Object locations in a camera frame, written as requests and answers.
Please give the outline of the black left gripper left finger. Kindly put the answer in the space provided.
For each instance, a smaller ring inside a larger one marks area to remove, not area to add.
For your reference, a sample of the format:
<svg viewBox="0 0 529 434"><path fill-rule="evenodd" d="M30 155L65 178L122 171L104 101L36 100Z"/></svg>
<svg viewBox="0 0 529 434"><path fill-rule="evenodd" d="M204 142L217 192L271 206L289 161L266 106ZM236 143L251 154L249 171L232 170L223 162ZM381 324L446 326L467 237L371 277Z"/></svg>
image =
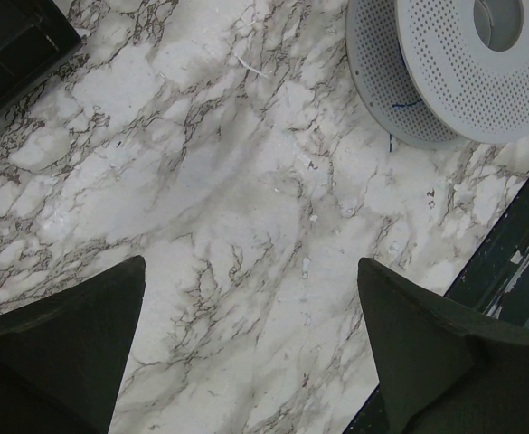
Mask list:
<svg viewBox="0 0 529 434"><path fill-rule="evenodd" d="M146 288L143 257L0 315L0 433L106 433Z"/></svg>

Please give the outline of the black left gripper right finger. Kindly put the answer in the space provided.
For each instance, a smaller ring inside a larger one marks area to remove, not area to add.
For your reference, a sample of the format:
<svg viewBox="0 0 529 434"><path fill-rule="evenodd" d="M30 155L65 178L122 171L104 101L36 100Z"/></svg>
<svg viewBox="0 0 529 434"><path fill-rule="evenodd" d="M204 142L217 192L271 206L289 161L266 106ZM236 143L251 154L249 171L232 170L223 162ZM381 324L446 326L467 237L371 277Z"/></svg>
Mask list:
<svg viewBox="0 0 529 434"><path fill-rule="evenodd" d="M529 329L374 259L357 285L391 433L529 433Z"/></svg>

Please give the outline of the white perforated cable spool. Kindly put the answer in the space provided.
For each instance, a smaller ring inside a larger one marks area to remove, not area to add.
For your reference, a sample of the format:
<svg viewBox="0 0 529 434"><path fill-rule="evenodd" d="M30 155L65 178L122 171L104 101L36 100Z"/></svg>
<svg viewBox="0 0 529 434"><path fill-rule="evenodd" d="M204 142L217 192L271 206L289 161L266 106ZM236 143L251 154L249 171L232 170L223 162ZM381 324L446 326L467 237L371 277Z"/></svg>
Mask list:
<svg viewBox="0 0 529 434"><path fill-rule="evenodd" d="M399 141L529 135L529 1L352 1L345 42L361 100Z"/></svg>

